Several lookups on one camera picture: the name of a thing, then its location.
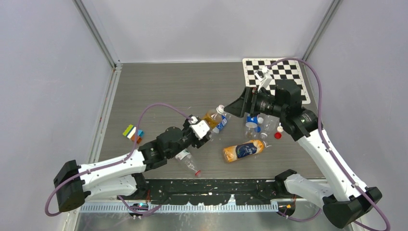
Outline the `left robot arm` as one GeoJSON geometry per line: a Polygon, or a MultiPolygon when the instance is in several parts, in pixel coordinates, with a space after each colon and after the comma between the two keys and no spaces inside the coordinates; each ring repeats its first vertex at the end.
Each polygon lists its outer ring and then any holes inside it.
{"type": "Polygon", "coordinates": [[[139,175],[166,165],[190,146],[200,148],[210,140],[211,131],[207,121],[193,117],[183,128],[168,127],[155,140],[128,154],[91,164],[65,162],[53,180],[58,212],[74,210],[89,199],[117,195],[144,198],[148,187],[139,175]]]}

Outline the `crushed Pepsi bottle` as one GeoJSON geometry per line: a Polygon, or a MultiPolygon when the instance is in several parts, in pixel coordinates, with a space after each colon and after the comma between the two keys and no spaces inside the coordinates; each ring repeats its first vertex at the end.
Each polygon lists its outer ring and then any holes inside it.
{"type": "Polygon", "coordinates": [[[229,113],[224,113],[222,115],[221,122],[219,124],[217,124],[216,127],[213,128],[212,131],[211,131],[210,141],[212,141],[225,128],[225,126],[230,121],[230,118],[231,118],[231,114],[229,114],[229,113]]]}

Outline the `yellow red label bottle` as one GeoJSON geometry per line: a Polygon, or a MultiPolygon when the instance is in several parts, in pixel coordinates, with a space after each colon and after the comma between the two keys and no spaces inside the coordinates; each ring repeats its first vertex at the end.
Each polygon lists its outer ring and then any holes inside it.
{"type": "Polygon", "coordinates": [[[202,120],[207,122],[211,130],[214,129],[218,124],[220,124],[222,122],[222,119],[222,112],[218,108],[207,111],[202,118],[202,120]]]}

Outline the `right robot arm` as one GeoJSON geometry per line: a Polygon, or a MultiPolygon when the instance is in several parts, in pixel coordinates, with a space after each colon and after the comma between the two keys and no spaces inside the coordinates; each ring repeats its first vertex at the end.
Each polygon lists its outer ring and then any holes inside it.
{"type": "Polygon", "coordinates": [[[294,170],[275,177],[275,193],[307,199],[319,207],[329,222],[344,228],[367,214],[382,198],[377,187],[368,187],[341,158],[313,111],[302,106],[301,90],[293,80],[278,80],[274,94],[264,88],[246,87],[225,107],[236,117],[265,114],[279,119],[288,133],[312,157],[327,186],[307,180],[294,170]]]}

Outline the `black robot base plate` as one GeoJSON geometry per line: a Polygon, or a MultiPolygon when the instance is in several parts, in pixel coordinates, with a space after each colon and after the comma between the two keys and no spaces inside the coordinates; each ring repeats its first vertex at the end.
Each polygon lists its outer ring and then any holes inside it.
{"type": "Polygon", "coordinates": [[[267,179],[147,179],[125,200],[147,200],[154,205],[267,205],[273,199],[293,199],[267,179]]]}

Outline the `white QR bottle cap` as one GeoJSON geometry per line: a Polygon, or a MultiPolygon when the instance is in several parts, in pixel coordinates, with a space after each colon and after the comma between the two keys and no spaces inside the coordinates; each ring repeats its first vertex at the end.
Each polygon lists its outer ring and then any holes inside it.
{"type": "Polygon", "coordinates": [[[219,105],[219,106],[216,108],[216,111],[217,111],[217,113],[219,113],[219,114],[221,114],[221,115],[225,114],[224,106],[223,106],[223,105],[219,105]]]}

